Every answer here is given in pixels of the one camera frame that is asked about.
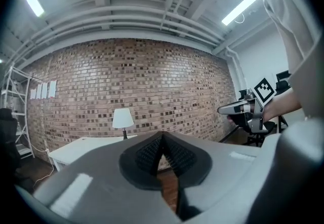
cable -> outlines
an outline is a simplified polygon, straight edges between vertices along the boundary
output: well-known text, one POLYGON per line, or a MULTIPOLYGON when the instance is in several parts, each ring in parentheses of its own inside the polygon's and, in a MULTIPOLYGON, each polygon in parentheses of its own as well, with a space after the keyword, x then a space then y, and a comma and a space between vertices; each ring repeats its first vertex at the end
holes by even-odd
POLYGON ((50 152, 50 151, 48 150, 48 148, 47 148, 46 150, 39 150, 39 149, 35 148, 35 146, 33 146, 32 143, 30 143, 30 144, 31 144, 31 146, 32 146, 34 149, 36 149, 37 151, 39 151, 39 152, 46 152, 47 156, 49 157, 50 163, 51 163, 51 165, 52 165, 52 172, 51 172, 50 174, 44 176, 43 178, 38 179, 38 180, 34 183, 34 185, 32 186, 32 187, 34 188, 35 185, 36 185, 36 183, 37 183, 38 181, 43 180, 43 179, 46 178, 46 177, 49 177, 49 176, 54 172, 54 165, 53 165, 52 160, 51 160, 51 158, 50 158, 50 155, 49 155, 49 152, 50 152))
POLYGON ((31 144, 31 146, 32 146, 34 149, 36 149, 36 150, 39 151, 39 152, 47 152, 47 150, 39 150, 39 149, 35 148, 35 146, 34 146, 32 143, 30 143, 30 144, 31 144))
POLYGON ((242 16, 243 16, 243 21, 242 22, 238 22, 236 20, 235 20, 235 22, 238 23, 238 24, 242 24, 245 21, 245 17, 244 17, 244 14, 243 13, 242 13, 242 16))
POLYGON ((36 185, 36 183, 37 183, 38 181, 43 180, 43 179, 46 178, 46 177, 49 177, 49 176, 54 172, 54 165, 52 164, 52 160, 51 160, 51 158, 50 158, 50 156, 49 156, 48 153, 47 153, 47 156, 49 157, 49 160, 50 160, 51 165, 52 165, 52 172, 51 172, 50 174, 44 176, 43 178, 38 179, 38 180, 34 183, 34 185, 32 186, 33 188, 35 187, 35 185, 36 185))

lamp base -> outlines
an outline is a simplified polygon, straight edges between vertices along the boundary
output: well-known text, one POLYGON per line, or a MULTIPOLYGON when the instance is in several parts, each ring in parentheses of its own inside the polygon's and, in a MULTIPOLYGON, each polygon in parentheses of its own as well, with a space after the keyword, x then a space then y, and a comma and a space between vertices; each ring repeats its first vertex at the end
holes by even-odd
POLYGON ((123 129, 124 140, 127 139, 126 129, 123 129))

electrical outlet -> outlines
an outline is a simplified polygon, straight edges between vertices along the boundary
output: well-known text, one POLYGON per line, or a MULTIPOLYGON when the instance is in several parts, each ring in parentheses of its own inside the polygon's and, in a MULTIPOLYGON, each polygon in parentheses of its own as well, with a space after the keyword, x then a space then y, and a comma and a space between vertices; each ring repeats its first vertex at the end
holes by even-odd
POLYGON ((49 147, 47 146, 47 141, 46 141, 46 139, 44 139, 44 144, 45 144, 45 148, 46 148, 46 149, 49 149, 49 147))

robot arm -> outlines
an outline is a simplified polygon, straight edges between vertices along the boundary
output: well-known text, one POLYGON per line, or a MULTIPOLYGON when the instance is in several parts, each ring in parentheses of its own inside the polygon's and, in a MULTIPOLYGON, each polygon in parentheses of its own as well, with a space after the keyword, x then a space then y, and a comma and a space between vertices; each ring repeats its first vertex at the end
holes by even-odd
POLYGON ((241 115, 233 117, 233 121, 243 128, 248 128, 251 133, 266 133, 263 126, 263 106, 253 92, 248 89, 243 100, 234 102, 217 109, 219 114, 223 115, 241 115))

white lamp shade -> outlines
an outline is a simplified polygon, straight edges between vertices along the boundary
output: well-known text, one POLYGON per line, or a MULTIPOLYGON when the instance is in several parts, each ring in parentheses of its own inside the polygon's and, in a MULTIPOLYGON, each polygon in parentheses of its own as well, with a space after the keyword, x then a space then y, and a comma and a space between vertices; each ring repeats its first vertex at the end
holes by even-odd
POLYGON ((129 108, 117 108, 113 112, 112 127, 116 129, 127 128, 134 124, 129 108))

